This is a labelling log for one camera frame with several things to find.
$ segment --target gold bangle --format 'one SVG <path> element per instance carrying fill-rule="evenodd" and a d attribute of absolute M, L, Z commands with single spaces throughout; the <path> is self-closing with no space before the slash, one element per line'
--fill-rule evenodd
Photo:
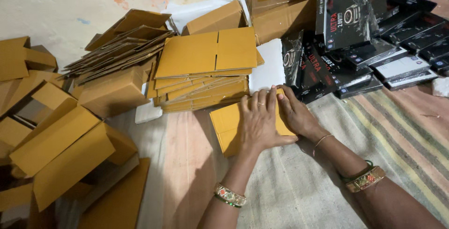
<path fill-rule="evenodd" d="M 352 193 L 365 190 L 385 177 L 385 171 L 379 166 L 374 166 L 367 173 L 357 177 L 356 180 L 350 181 L 346 184 L 346 188 Z"/>

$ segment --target black product box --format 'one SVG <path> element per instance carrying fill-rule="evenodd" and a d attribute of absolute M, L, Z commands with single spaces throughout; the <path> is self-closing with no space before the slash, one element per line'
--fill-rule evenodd
<path fill-rule="evenodd" d="M 428 61 L 446 54 L 449 54 L 449 37 L 437 41 L 419 52 L 419 56 Z"/>
<path fill-rule="evenodd" d="M 423 12 L 418 17 L 418 19 L 414 19 L 412 21 L 405 23 L 401 28 L 399 28 L 395 32 L 391 33 L 388 36 L 384 36 L 383 39 L 390 42 L 391 44 L 399 46 L 400 43 L 403 42 L 404 40 L 407 40 L 419 33 L 423 33 L 427 30 L 430 30 L 435 26 L 444 23 L 444 21 L 445 20 L 443 18 L 435 14 Z"/>
<path fill-rule="evenodd" d="M 315 48 L 311 42 L 306 43 L 304 53 L 310 64 L 317 72 L 322 84 L 317 88 L 310 89 L 307 94 L 301 95 L 301 101 L 308 104 L 326 94 L 334 92 L 337 89 L 337 85 L 335 84 L 332 74 L 329 72 L 330 67 L 323 61 L 321 56 L 318 54 L 317 48 Z"/>
<path fill-rule="evenodd" d="M 399 12 L 399 6 L 392 5 L 388 0 L 370 0 L 377 23 L 392 17 Z"/>
<path fill-rule="evenodd" d="M 401 6 L 401 9 L 428 11 L 436 7 L 436 3 L 429 0 L 389 0 L 391 3 Z"/>
<path fill-rule="evenodd" d="M 420 50 L 446 37 L 449 37 L 448 21 L 403 41 L 401 47 L 409 50 L 410 54 L 416 55 Z"/>
<path fill-rule="evenodd" d="M 430 69 L 429 63 L 416 56 L 406 56 L 375 69 L 376 76 L 384 83 L 409 77 Z"/>
<path fill-rule="evenodd" d="M 285 84 L 289 87 L 301 86 L 301 62 L 304 57 L 304 30 L 282 37 L 282 57 L 284 59 Z"/>
<path fill-rule="evenodd" d="M 421 13 L 421 11 L 399 11 L 399 13 L 395 14 L 391 18 L 385 19 L 379 23 L 378 34 L 381 37 L 387 37 L 390 33 L 402 28 L 405 23 L 417 19 Z"/>
<path fill-rule="evenodd" d="M 375 51 L 373 52 L 366 53 L 359 51 L 358 48 L 353 48 L 342 51 L 340 52 L 340 54 L 347 61 L 348 65 L 350 65 L 355 70 L 359 70 L 397 51 L 395 46 L 382 39 L 373 38 L 372 42 L 372 45 L 375 48 Z"/>
<path fill-rule="evenodd" d="M 324 39 L 326 37 L 326 12 L 326 0 L 317 0 L 317 22 L 315 25 L 315 38 L 320 46 L 323 46 Z"/>
<path fill-rule="evenodd" d="M 402 58 L 406 57 L 408 54 L 409 54 L 409 52 L 406 49 L 399 47 L 399 48 L 396 48 L 395 53 L 372 63 L 369 67 L 374 69 L 376 67 L 382 66 L 382 65 L 390 63 L 392 61 L 402 59 Z"/>
<path fill-rule="evenodd" d="M 370 43 L 370 5 L 368 0 L 327 1 L 327 51 Z"/>
<path fill-rule="evenodd" d="M 372 76 L 369 83 L 356 84 L 344 89 L 340 89 L 335 92 L 335 95 L 339 99 L 345 99 L 355 95 L 378 91 L 379 89 L 382 89 L 382 87 L 383 84 L 375 76 Z"/>
<path fill-rule="evenodd" d="M 338 65 L 325 55 L 322 55 L 321 58 L 328 65 L 329 72 L 332 74 L 337 89 L 343 89 L 356 83 L 370 80 L 373 74 L 373 70 L 369 67 L 354 71 L 345 65 Z"/>
<path fill-rule="evenodd" d="M 449 55 L 444 55 L 430 62 L 430 68 L 439 75 L 449 71 Z"/>
<path fill-rule="evenodd" d="M 409 77 L 385 83 L 385 87 L 387 87 L 391 91 L 396 91 L 409 88 L 423 82 L 433 80 L 435 78 L 438 78 L 438 75 L 435 74 L 432 70 L 427 70 Z"/>

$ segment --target open cardboard box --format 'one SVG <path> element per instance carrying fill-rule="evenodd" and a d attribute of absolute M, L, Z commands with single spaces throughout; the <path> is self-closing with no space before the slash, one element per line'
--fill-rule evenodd
<path fill-rule="evenodd" d="M 86 46 L 85 50 L 93 51 L 113 40 L 117 35 L 131 31 L 142 25 L 154 30 L 159 30 L 160 28 L 165 29 L 165 21 L 170 16 L 171 14 L 130 9 L 123 18 L 117 21 L 105 33 L 100 35 L 96 34 Z"/>
<path fill-rule="evenodd" d="M 278 89 L 277 93 L 284 94 L 284 91 L 282 89 Z M 240 121 L 241 118 L 240 103 L 210 112 L 210 119 L 214 125 L 221 151 L 225 157 L 236 155 L 239 152 L 239 126 L 242 124 Z M 290 131 L 284 118 L 284 112 L 279 108 L 277 100 L 276 130 L 280 135 L 296 135 Z"/>
<path fill-rule="evenodd" d="M 0 52 L 0 81 L 27 77 L 29 69 L 53 72 L 58 67 L 44 47 L 31 47 L 28 36 L 0 41 Z"/>
<path fill-rule="evenodd" d="M 155 78 L 256 66 L 254 29 L 227 29 L 166 40 Z"/>
<path fill-rule="evenodd" d="M 257 45 L 302 29 L 314 30 L 317 0 L 247 0 Z"/>
<path fill-rule="evenodd" d="M 142 86 L 148 74 L 141 66 L 134 66 L 98 78 L 83 85 L 79 105 L 102 118 L 127 112 L 149 103 Z"/>

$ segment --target forearm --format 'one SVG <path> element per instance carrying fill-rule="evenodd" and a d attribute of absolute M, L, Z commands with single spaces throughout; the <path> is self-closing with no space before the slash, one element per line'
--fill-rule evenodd
<path fill-rule="evenodd" d="M 318 131 L 311 140 L 328 134 Z M 368 171 L 369 165 L 333 136 L 317 147 L 332 162 L 339 174 L 355 178 Z M 354 193 L 367 219 L 374 228 L 444 228 L 430 212 L 400 186 L 383 178 L 369 188 Z"/>
<path fill-rule="evenodd" d="M 231 191 L 244 196 L 246 185 L 258 157 L 258 151 L 243 149 L 236 158 L 233 166 L 221 181 L 221 184 Z M 239 210 L 239 208 L 235 208 L 212 197 L 201 218 L 198 228 L 236 228 Z"/>

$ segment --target folded cardboard box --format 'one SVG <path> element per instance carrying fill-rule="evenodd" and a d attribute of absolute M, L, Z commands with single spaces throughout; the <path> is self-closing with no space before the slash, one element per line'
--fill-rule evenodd
<path fill-rule="evenodd" d="M 155 78 L 256 66 L 254 29 L 244 27 L 170 38 L 165 43 Z"/>
<path fill-rule="evenodd" d="M 99 117 L 112 117 L 149 103 L 142 93 L 148 75 L 134 66 L 84 84 L 79 105 Z"/>
<path fill-rule="evenodd" d="M 240 104 L 233 104 L 210 113 L 210 119 L 215 128 L 221 151 L 225 157 L 236 155 L 240 149 L 241 112 Z M 276 100 L 276 130 L 280 135 L 295 135 L 285 123 L 284 113 Z"/>
<path fill-rule="evenodd" d="M 217 32 L 245 26 L 242 6 L 237 0 L 234 0 L 188 22 L 186 35 Z"/>
<path fill-rule="evenodd" d="M 134 229 L 149 163 L 149 158 L 140 159 L 136 168 L 81 215 L 78 229 Z"/>
<path fill-rule="evenodd" d="M 58 67 L 55 57 L 45 48 L 31 47 L 28 36 L 0 41 L 0 52 L 0 81 L 27 77 L 29 69 L 53 72 Z"/>
<path fill-rule="evenodd" d="M 117 35 L 131 31 L 141 25 L 146 25 L 157 30 L 165 25 L 165 21 L 170 16 L 171 14 L 160 14 L 157 12 L 131 9 L 105 33 L 95 35 L 91 42 L 86 46 L 85 50 L 93 51 L 113 40 Z"/>
<path fill-rule="evenodd" d="M 315 30 L 317 0 L 251 0 L 257 45 L 284 34 Z"/>

